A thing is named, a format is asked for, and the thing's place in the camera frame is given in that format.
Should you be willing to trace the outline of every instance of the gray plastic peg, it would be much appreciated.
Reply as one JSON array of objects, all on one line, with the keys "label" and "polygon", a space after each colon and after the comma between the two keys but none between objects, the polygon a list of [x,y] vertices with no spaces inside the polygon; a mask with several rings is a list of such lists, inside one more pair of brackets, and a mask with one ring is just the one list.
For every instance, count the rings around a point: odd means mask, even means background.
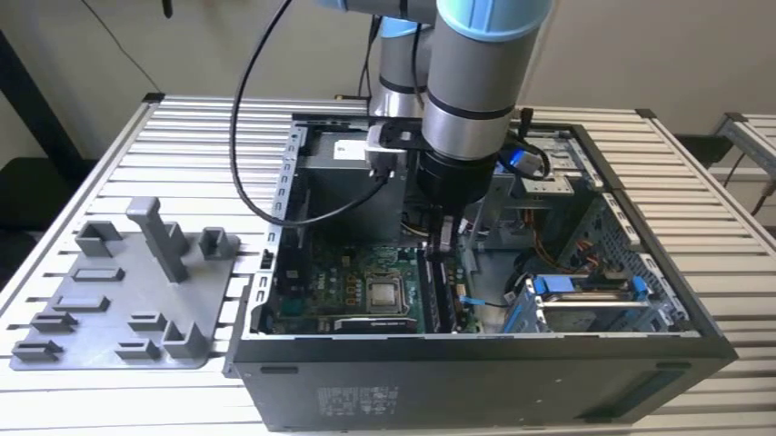
[{"label": "gray plastic peg", "polygon": [[106,241],[121,241],[121,235],[109,221],[89,221],[74,236],[74,243],[86,257],[112,257]]},{"label": "gray plastic peg", "polygon": [[145,236],[150,254],[169,282],[180,283],[188,278],[185,265],[180,261],[178,244],[174,244],[166,233],[166,228],[158,216],[158,199],[156,197],[134,197],[125,210],[125,217],[132,220]]}]

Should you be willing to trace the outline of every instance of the metal frame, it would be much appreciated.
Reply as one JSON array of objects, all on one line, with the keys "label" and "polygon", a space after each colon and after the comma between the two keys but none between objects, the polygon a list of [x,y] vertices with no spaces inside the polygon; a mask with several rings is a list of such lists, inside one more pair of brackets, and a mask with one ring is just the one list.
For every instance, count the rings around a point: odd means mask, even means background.
[{"label": "metal frame", "polygon": [[755,162],[770,179],[776,179],[776,116],[725,114],[717,135],[725,136]]},{"label": "metal frame", "polygon": [[[245,102],[238,144],[242,178],[248,193],[264,207],[268,198],[261,181],[268,180],[269,161],[284,144],[291,112],[361,114],[363,102]],[[632,426],[475,429],[470,434],[773,434],[776,256],[770,238],[654,120],[642,119],[632,110],[574,108],[538,108],[534,118],[536,122],[584,125],[624,194],[741,359]],[[265,229],[229,188],[228,119],[228,99],[168,96],[158,104],[140,107],[0,292],[0,307],[5,307],[0,315],[0,407],[13,411],[2,414],[0,429],[39,429],[41,434],[49,429],[50,434],[78,436],[105,432],[265,433],[241,382],[220,374],[218,356],[226,350],[234,299],[246,284],[245,275],[257,267],[258,236]],[[216,216],[226,231],[242,238],[210,362],[200,370],[180,372],[13,372],[6,367],[11,344],[25,334],[23,324],[38,312],[39,299],[55,291],[57,272],[72,264],[76,247],[69,231],[86,213],[121,226],[114,214],[122,211],[128,193],[142,190],[168,198],[164,217],[198,224]],[[721,223],[733,226],[731,232],[719,234]],[[19,328],[9,330],[9,324]],[[105,403],[132,406],[101,407]]]}]

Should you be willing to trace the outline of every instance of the motherboard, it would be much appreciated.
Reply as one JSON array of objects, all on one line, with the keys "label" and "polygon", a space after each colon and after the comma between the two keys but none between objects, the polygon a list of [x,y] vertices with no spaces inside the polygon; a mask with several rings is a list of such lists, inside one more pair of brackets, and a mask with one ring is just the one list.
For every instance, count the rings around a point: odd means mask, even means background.
[{"label": "motherboard", "polygon": [[[439,305],[420,249],[315,243],[311,259],[304,293],[280,297],[275,333],[417,334],[432,330]],[[463,270],[455,260],[443,268],[443,288],[459,320],[456,330],[475,332],[472,311],[456,297],[467,295]]]}]

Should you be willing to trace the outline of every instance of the gray plastic base plate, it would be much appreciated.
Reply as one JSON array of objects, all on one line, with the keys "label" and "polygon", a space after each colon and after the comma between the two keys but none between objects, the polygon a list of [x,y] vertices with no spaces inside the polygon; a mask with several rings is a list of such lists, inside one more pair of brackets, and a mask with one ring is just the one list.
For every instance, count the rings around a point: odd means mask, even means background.
[{"label": "gray plastic base plate", "polygon": [[[142,234],[124,233],[122,237],[105,242],[112,257],[78,254],[45,310],[35,315],[38,328],[33,320],[26,339],[17,343],[23,352],[34,352],[37,342],[51,341],[59,351],[49,351],[53,357],[45,359],[27,357],[22,361],[13,357],[11,369],[180,369],[204,365],[233,256],[205,260],[197,234],[185,233],[189,249],[181,261],[189,277],[181,283],[170,283]],[[236,247],[238,239],[228,237]],[[80,274],[100,277],[98,272],[92,274],[84,269],[116,268],[121,268],[122,276],[104,273],[104,279],[97,281],[72,279],[78,270]]]}]

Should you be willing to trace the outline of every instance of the black cable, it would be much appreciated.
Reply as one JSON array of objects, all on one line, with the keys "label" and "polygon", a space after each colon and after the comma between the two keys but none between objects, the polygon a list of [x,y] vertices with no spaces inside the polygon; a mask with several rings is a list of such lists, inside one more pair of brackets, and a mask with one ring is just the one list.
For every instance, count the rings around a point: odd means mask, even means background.
[{"label": "black cable", "polygon": [[105,22],[101,21],[101,18],[98,17],[98,14],[97,14],[97,11],[94,11],[94,9],[85,2],[85,0],[81,0],[81,3],[84,4],[85,8],[88,9],[88,12],[90,12],[92,15],[94,16],[94,18],[97,18],[97,21],[101,24],[102,29],[105,29],[105,32],[108,32],[108,35],[110,36],[112,41],[116,43],[116,46],[118,47],[118,50],[121,50],[121,53],[124,54],[125,58],[129,60],[129,62],[132,64],[134,64],[134,67],[142,73],[142,75],[148,79],[148,82],[150,82],[150,85],[153,86],[153,89],[156,90],[157,93],[160,93],[161,92],[161,88],[158,87],[158,85],[156,84],[156,82],[153,82],[153,79],[150,79],[150,76],[148,75],[148,73],[145,72],[145,70],[142,69],[142,67],[137,63],[137,61],[134,61],[134,59],[132,58],[132,56],[129,55],[129,53],[125,52],[125,49],[121,47],[121,43],[118,42],[118,38],[116,38],[116,35],[112,34],[110,28],[108,27],[108,25],[105,25]]},{"label": "black cable", "polygon": [[486,306],[499,307],[500,309],[508,309],[508,304],[495,304],[494,302],[482,302]]},{"label": "black cable", "polygon": [[367,99],[372,100],[372,76],[368,70],[368,61],[372,55],[372,46],[375,45],[376,35],[379,33],[379,26],[381,25],[383,17],[372,15],[372,22],[368,25],[368,35],[365,37],[365,54],[363,56],[361,76],[359,77],[357,96],[361,96],[363,78],[365,78],[365,92]]},{"label": "black cable", "polygon": [[765,204],[766,198],[766,195],[759,195],[759,199],[755,201],[754,209],[751,209],[751,216],[754,216],[755,213],[759,212],[759,209],[762,209],[762,204]]},{"label": "black cable", "polygon": [[511,131],[507,131],[506,137],[512,139],[512,141],[514,141],[512,145],[515,146],[515,148],[518,148],[519,150],[522,150],[526,153],[536,154],[538,157],[542,159],[542,174],[534,175],[534,174],[527,174],[523,171],[520,171],[508,162],[508,160],[504,158],[502,153],[499,153],[496,155],[498,163],[500,164],[500,166],[504,167],[504,170],[507,172],[516,175],[516,177],[520,177],[520,178],[528,179],[528,180],[544,180],[546,177],[548,176],[548,169],[550,169],[548,156],[546,155],[544,150],[538,148],[535,145],[528,144],[524,140],[520,140],[518,138],[516,134]]},{"label": "black cable", "polygon": [[741,153],[741,155],[738,156],[738,160],[731,165],[730,172],[727,173],[727,177],[725,177],[725,182],[722,183],[722,187],[725,187],[725,188],[727,187],[727,183],[730,182],[731,174],[735,172],[735,168],[738,168],[738,165],[741,164],[743,156],[745,156],[745,153]]},{"label": "black cable", "polygon": [[423,97],[420,96],[420,86],[416,82],[416,47],[420,43],[420,31],[423,30],[423,25],[420,23],[416,24],[416,28],[413,29],[413,38],[412,38],[412,86],[413,86],[413,97],[416,98],[416,103],[420,105],[420,109],[425,109],[425,104],[423,103]]},{"label": "black cable", "polygon": [[269,24],[267,26],[267,29],[264,30],[264,33],[257,40],[256,48],[253,50],[253,53],[250,54],[250,59],[246,63],[246,67],[244,68],[242,76],[240,77],[240,82],[237,84],[237,89],[233,93],[233,103],[230,106],[230,119],[229,119],[229,171],[230,171],[230,180],[233,181],[233,187],[234,187],[237,194],[240,196],[240,200],[242,200],[242,203],[246,206],[246,208],[250,210],[250,212],[254,213],[268,223],[272,223],[275,225],[280,225],[281,227],[303,227],[303,226],[319,223],[319,222],[327,220],[328,218],[332,218],[333,216],[336,216],[336,215],[347,212],[348,210],[355,209],[357,206],[360,206],[369,198],[372,198],[372,196],[376,194],[379,189],[388,182],[388,177],[387,177],[387,175],[377,175],[376,180],[375,180],[375,185],[369,188],[369,190],[359,198],[352,200],[349,203],[347,203],[339,209],[331,211],[329,213],[324,213],[323,215],[316,216],[316,217],[309,218],[309,219],[303,220],[303,221],[285,221],[285,220],[281,220],[280,218],[275,218],[273,216],[271,216],[268,213],[265,213],[264,211],[261,211],[256,207],[256,205],[250,201],[249,197],[244,193],[242,181],[240,180],[240,175],[237,172],[237,147],[236,147],[236,143],[237,143],[237,141],[236,141],[237,114],[240,112],[240,103],[242,101],[242,93],[244,93],[244,87],[246,85],[246,79],[250,75],[250,71],[253,70],[253,65],[256,63],[257,56],[261,53],[261,49],[264,48],[264,44],[267,43],[267,40],[269,39],[271,31],[273,30],[275,25],[280,21],[280,17],[283,16],[283,13],[285,12],[285,9],[288,8],[289,4],[291,4],[291,0],[283,1],[283,3],[280,4],[280,7],[277,8],[277,11],[275,12],[275,16],[269,20]]}]

